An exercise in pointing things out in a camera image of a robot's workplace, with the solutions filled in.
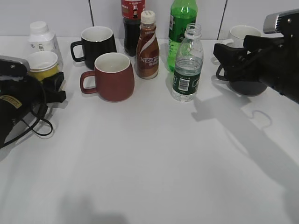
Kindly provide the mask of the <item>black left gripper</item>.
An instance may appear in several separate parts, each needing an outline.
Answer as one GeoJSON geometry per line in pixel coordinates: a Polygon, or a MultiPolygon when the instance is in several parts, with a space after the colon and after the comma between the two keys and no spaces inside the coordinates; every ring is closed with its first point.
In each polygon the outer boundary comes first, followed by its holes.
{"type": "Polygon", "coordinates": [[[66,92],[60,91],[64,84],[64,73],[58,72],[40,81],[33,77],[26,77],[21,81],[3,81],[0,93],[0,147],[6,147],[19,140],[30,131],[34,131],[39,121],[44,120],[47,103],[63,103],[66,92]],[[5,141],[14,126],[24,117],[32,113],[36,121],[27,125],[27,129],[10,141],[5,141]]]}

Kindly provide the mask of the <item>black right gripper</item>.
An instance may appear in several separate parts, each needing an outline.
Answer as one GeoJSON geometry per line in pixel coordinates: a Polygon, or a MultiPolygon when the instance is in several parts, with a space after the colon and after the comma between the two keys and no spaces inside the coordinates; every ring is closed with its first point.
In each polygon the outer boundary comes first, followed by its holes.
{"type": "Polygon", "coordinates": [[[259,81],[298,103],[299,36],[268,38],[247,35],[243,47],[214,45],[213,54],[220,62],[216,77],[230,82],[259,81]]]}

